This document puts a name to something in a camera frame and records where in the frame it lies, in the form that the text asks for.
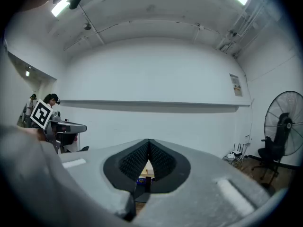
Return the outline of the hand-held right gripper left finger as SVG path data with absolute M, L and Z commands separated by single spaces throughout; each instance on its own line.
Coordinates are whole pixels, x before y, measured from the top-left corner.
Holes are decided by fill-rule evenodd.
M 50 143 L 16 127 L 0 129 L 0 174 L 21 211 L 24 227 L 147 227 L 137 212 L 134 182 L 122 174 L 116 189 L 103 171 L 103 154 L 57 155 Z

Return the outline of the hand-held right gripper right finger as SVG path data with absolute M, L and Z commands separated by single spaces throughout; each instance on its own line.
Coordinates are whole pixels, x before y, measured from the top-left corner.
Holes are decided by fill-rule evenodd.
M 270 196 L 256 181 L 212 154 L 151 140 L 184 156 L 187 179 L 174 191 L 151 194 L 142 209 L 144 227 L 259 227 L 287 190 Z

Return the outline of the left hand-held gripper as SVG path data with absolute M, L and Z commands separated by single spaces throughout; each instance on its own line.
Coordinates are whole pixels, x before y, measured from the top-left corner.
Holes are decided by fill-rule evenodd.
M 60 141 L 56 139 L 56 132 L 82 133 L 87 130 L 86 125 L 60 121 L 60 112 L 53 110 L 51 106 L 41 99 L 39 99 L 35 105 L 30 119 L 40 127 L 45 136 L 45 140 L 53 145 L 56 153 L 59 152 L 61 144 Z

